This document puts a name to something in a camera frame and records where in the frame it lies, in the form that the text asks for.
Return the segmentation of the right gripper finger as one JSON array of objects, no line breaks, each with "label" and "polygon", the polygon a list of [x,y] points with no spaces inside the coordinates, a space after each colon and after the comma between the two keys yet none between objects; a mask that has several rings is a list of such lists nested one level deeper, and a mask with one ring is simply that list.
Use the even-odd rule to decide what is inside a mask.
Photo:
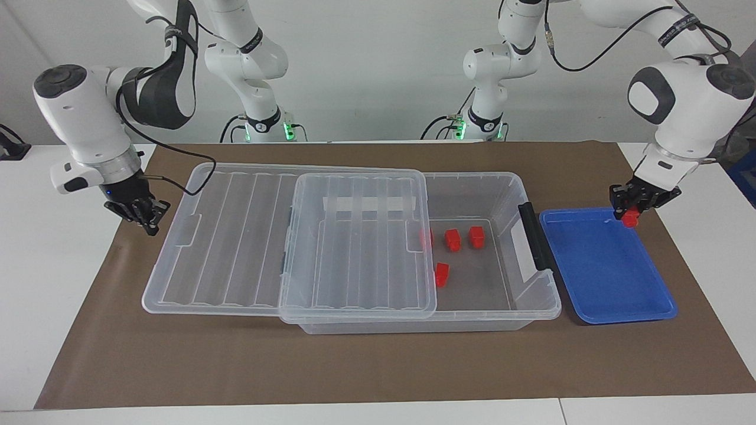
[{"label": "right gripper finger", "polygon": [[170,208],[171,204],[165,201],[146,201],[144,203],[141,225],[148,235],[157,235],[159,222]]},{"label": "right gripper finger", "polygon": [[145,225],[144,207],[141,204],[105,204],[105,208],[118,215],[122,220]]}]

